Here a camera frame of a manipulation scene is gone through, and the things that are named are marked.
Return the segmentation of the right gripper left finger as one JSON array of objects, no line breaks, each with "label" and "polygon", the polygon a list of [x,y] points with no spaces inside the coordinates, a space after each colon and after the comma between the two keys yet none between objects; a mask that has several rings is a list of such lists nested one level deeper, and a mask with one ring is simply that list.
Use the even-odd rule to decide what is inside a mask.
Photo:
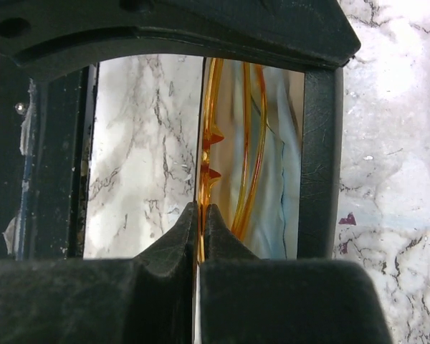
[{"label": "right gripper left finger", "polygon": [[198,210],[130,259],[0,260],[0,343],[192,343]]}]

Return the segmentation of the black glasses case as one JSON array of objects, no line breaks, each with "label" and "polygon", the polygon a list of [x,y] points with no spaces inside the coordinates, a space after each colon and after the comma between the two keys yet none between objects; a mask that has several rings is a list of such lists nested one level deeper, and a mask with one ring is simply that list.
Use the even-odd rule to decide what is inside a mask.
[{"label": "black glasses case", "polygon": [[343,119],[343,71],[308,70],[296,259],[328,258],[333,249]]}]

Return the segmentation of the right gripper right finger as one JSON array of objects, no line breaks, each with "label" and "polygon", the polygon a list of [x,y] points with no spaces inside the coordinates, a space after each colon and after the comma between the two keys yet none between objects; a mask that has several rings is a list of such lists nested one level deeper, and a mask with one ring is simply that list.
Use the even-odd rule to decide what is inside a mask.
[{"label": "right gripper right finger", "polygon": [[207,210],[200,267],[203,343],[389,343],[368,273],[331,259],[260,259]]}]

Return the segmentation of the orange plastic sunglasses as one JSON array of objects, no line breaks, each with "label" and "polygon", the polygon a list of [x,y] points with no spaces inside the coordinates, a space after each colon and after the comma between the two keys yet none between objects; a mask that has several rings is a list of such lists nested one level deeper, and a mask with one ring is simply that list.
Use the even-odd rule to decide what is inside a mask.
[{"label": "orange plastic sunglasses", "polygon": [[264,68],[207,58],[201,86],[197,151],[198,261],[208,257],[209,206],[238,240],[251,231],[267,131]]}]

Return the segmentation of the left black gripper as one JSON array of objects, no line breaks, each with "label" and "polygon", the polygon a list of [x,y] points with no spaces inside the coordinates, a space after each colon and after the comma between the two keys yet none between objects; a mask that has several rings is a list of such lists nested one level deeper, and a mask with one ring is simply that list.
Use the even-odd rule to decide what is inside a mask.
[{"label": "left black gripper", "polygon": [[0,53],[39,81],[139,54],[335,70],[360,46],[336,1],[0,1]]}]

